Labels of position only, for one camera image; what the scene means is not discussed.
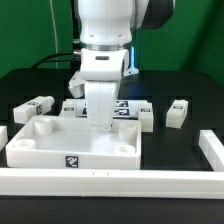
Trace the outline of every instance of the black table surface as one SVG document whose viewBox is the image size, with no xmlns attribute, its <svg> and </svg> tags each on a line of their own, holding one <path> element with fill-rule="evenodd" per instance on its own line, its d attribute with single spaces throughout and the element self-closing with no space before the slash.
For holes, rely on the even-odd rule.
<svg viewBox="0 0 224 224">
<path fill-rule="evenodd" d="M 53 96 L 51 115 L 72 98 L 69 70 L 17 69 L 0 79 L 0 125 L 9 139 L 22 125 L 12 110 L 37 96 Z M 121 82 L 119 99 L 152 102 L 154 132 L 142 135 L 141 169 L 212 171 L 198 147 L 199 131 L 224 140 L 224 88 L 197 72 L 141 71 Z M 165 127 L 175 99 L 189 102 L 181 129 Z M 7 167 L 5 149 L 0 167 Z M 223 223 L 223 200 L 79 197 L 0 197 L 0 223 Z"/>
</svg>

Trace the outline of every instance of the white tray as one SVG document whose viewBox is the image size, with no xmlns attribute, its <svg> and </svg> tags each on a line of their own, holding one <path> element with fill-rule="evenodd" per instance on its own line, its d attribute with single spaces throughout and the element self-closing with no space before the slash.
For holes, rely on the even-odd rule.
<svg viewBox="0 0 224 224">
<path fill-rule="evenodd" d="M 35 124 L 51 121 L 43 136 Z M 119 138 L 120 123 L 134 123 L 134 140 Z M 140 169 L 141 123 L 114 120 L 110 131 L 89 125 L 86 118 L 35 116 L 6 146 L 7 164 L 18 168 Z"/>
</svg>

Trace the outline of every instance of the white cylinder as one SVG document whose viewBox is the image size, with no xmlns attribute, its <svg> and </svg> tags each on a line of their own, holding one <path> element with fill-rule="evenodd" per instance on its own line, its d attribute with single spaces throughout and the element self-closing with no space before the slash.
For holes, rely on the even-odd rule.
<svg viewBox="0 0 224 224">
<path fill-rule="evenodd" d="M 39 136 L 47 136 L 52 133 L 52 120 L 39 119 L 34 121 L 35 133 Z"/>
<path fill-rule="evenodd" d="M 131 42 L 133 1 L 79 0 L 78 5 L 82 22 L 81 42 L 90 45 L 123 45 Z"/>
<path fill-rule="evenodd" d="M 121 140 L 131 141 L 136 139 L 137 125 L 133 121 L 121 122 L 119 124 L 119 138 Z"/>
<path fill-rule="evenodd" d="M 115 148 L 116 154 L 135 154 L 135 147 L 132 145 L 118 145 Z"/>
<path fill-rule="evenodd" d="M 36 142 L 32 139 L 20 139 L 14 143 L 17 149 L 36 149 Z"/>
</svg>

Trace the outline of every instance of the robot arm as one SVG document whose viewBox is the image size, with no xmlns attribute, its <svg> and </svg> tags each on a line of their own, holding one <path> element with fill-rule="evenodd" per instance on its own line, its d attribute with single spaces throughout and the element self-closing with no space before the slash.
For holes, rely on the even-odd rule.
<svg viewBox="0 0 224 224">
<path fill-rule="evenodd" d="M 159 28 L 171 17 L 174 0 L 76 0 L 75 5 L 82 23 L 79 79 L 85 83 L 88 119 L 108 129 L 130 67 L 131 27 Z"/>
</svg>

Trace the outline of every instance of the green backdrop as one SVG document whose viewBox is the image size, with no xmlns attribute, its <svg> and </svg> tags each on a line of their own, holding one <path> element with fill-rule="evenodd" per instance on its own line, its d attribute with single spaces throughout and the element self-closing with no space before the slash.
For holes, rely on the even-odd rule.
<svg viewBox="0 0 224 224">
<path fill-rule="evenodd" d="M 71 50 L 69 0 L 53 0 L 59 51 Z M 201 71 L 224 84 L 224 1 L 176 0 L 172 19 L 141 31 L 144 70 Z M 0 77 L 55 53 L 49 0 L 0 1 Z"/>
</svg>

